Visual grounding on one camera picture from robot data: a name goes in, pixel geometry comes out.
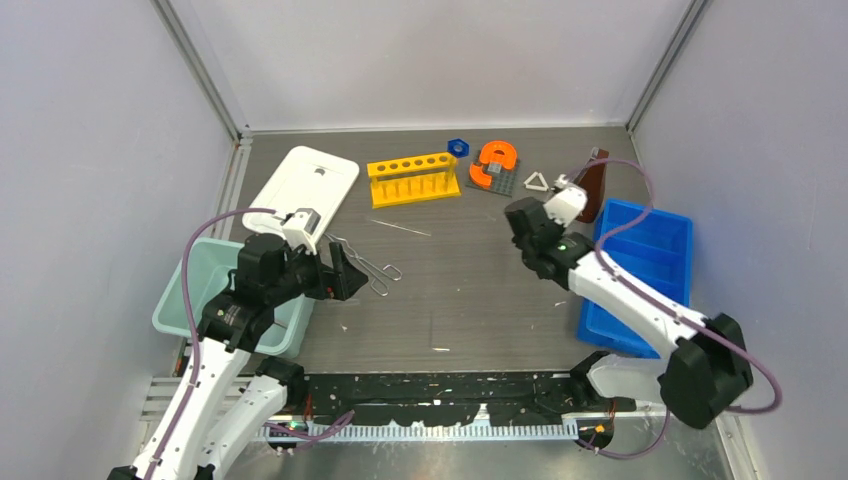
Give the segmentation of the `metal crucible tongs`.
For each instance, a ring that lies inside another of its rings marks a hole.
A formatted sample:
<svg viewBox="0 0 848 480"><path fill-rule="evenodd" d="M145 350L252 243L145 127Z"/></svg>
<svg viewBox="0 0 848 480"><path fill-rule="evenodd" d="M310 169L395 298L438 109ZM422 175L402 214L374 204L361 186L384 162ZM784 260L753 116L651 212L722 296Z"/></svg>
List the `metal crucible tongs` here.
<svg viewBox="0 0 848 480"><path fill-rule="evenodd" d="M350 242L342 237L331 233L324 233L324 237L333 242L342 244L342 248L349 258L351 258L360 267L364 268L371 280L369 283L370 289L380 297L386 297L390 293L390 282L398 282L403 278L403 273L400 269L392 264L378 266L360 255L350 244Z"/></svg>

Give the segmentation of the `blue hexagonal nut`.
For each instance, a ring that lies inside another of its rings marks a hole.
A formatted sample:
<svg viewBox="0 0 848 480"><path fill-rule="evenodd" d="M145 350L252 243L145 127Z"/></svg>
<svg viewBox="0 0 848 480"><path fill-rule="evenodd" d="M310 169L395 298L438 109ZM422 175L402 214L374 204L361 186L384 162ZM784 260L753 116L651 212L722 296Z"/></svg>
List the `blue hexagonal nut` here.
<svg viewBox="0 0 848 480"><path fill-rule="evenodd" d="M447 151L456 158L463 158L469 155L470 145L461 138L451 139L447 142Z"/></svg>

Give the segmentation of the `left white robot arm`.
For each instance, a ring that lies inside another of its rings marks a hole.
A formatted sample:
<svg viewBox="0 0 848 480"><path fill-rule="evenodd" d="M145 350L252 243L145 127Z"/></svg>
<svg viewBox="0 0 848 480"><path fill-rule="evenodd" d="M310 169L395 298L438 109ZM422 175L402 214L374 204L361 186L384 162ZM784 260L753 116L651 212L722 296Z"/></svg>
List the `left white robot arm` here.
<svg viewBox="0 0 848 480"><path fill-rule="evenodd" d="M110 478L221 479L272 415L305 405L303 367L269 357L236 404L218 414L277 307L300 297L345 301L367 283L341 243L330 242L329 253L326 265L319 254L274 234L245 241L226 287L201 310L188 368L160 424L136 459L113 468Z"/></svg>

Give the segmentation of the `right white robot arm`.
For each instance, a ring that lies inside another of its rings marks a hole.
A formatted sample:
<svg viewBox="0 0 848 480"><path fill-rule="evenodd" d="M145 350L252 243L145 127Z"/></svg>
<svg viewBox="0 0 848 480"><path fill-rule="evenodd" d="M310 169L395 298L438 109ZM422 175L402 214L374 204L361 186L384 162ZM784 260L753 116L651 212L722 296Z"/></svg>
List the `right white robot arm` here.
<svg viewBox="0 0 848 480"><path fill-rule="evenodd" d="M523 264L606 310L656 352L654 359L602 353L583 362L571 387L574 403L596 410L609 398L662 403L682 423L703 429L754 383L739 323L726 314L706 317L659 293L585 235L569 232L568 207L525 197L504 210Z"/></svg>

